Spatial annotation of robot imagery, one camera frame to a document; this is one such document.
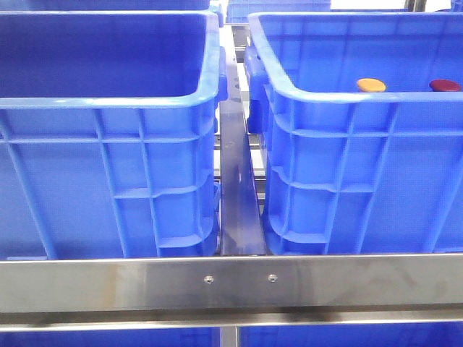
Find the stainless steel front rail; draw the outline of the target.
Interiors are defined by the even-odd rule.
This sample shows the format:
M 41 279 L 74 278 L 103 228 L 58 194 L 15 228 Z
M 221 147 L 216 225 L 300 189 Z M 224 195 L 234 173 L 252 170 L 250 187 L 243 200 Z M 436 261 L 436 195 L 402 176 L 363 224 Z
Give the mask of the stainless steel front rail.
M 5 332 L 461 319 L 460 254 L 1 264 Z

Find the blue plastic crate left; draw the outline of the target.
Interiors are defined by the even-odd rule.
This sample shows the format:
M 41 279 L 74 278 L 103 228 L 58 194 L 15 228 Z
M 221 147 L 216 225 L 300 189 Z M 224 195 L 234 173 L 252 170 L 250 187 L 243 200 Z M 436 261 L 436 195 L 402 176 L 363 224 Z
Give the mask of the blue plastic crate left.
M 1 258 L 211 256 L 226 100 L 207 11 L 1 13 Z

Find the red mushroom push button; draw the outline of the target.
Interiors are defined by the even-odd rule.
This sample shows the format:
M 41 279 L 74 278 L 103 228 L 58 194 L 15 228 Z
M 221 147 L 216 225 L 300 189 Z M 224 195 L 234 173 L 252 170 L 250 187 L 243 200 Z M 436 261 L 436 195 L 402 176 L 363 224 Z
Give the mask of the red mushroom push button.
M 462 91 L 462 86 L 453 80 L 436 79 L 429 83 L 433 92 L 456 93 Z

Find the blue plastic crate right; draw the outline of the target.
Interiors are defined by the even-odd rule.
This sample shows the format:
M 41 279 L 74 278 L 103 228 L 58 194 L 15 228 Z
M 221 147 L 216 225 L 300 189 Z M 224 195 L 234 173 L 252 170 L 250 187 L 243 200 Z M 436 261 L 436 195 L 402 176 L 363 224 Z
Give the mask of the blue plastic crate right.
M 246 68 L 274 254 L 462 250 L 459 12 L 261 12 Z M 363 93 L 361 78 L 386 84 Z

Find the yellow mushroom push button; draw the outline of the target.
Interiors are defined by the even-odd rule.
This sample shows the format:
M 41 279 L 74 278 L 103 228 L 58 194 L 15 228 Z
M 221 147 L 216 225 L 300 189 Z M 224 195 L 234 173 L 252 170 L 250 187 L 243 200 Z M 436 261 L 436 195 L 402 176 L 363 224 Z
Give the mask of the yellow mushroom push button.
M 371 77 L 358 79 L 357 87 L 363 93 L 384 93 L 386 91 L 385 82 Z

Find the blue crate far centre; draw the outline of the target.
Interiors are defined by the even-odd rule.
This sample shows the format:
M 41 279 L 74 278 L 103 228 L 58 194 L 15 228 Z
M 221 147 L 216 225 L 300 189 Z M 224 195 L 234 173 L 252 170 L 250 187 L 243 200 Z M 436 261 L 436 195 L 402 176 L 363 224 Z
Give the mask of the blue crate far centre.
M 247 16 L 258 12 L 329 12 L 330 10 L 330 0 L 228 1 L 226 23 L 248 23 Z

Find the blue crate behind left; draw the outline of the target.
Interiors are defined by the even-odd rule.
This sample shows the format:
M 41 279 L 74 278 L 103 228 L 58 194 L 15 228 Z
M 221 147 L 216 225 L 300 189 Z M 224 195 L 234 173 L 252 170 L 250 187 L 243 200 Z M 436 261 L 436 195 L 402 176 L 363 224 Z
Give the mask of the blue crate behind left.
M 222 6 L 218 1 L 188 0 L 1 0 L 2 12 L 13 11 L 209 11 L 224 25 Z

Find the blue crate lower left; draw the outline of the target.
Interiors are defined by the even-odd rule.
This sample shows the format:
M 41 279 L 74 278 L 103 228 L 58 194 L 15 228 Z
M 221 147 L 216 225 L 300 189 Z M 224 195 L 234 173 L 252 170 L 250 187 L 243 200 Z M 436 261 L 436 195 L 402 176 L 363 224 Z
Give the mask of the blue crate lower left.
M 2 333 L 2 346 L 220 346 L 217 328 Z

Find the blue crate lower right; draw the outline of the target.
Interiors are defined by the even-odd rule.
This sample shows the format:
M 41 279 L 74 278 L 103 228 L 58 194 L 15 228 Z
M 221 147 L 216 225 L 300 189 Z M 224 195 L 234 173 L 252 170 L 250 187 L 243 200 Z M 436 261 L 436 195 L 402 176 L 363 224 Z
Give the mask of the blue crate lower right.
M 461 346 L 462 323 L 243 327 L 242 346 Z

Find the blue plastic crate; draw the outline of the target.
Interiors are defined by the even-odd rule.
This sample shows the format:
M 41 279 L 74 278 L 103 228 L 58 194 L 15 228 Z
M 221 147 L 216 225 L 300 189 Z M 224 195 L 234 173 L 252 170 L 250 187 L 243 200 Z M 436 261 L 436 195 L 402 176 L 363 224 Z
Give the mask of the blue plastic crate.
M 211 256 L 226 100 L 207 11 L 1 13 L 1 258 Z
M 246 68 L 274 254 L 462 250 L 459 12 L 261 12 Z M 363 93 L 361 78 L 386 84 Z

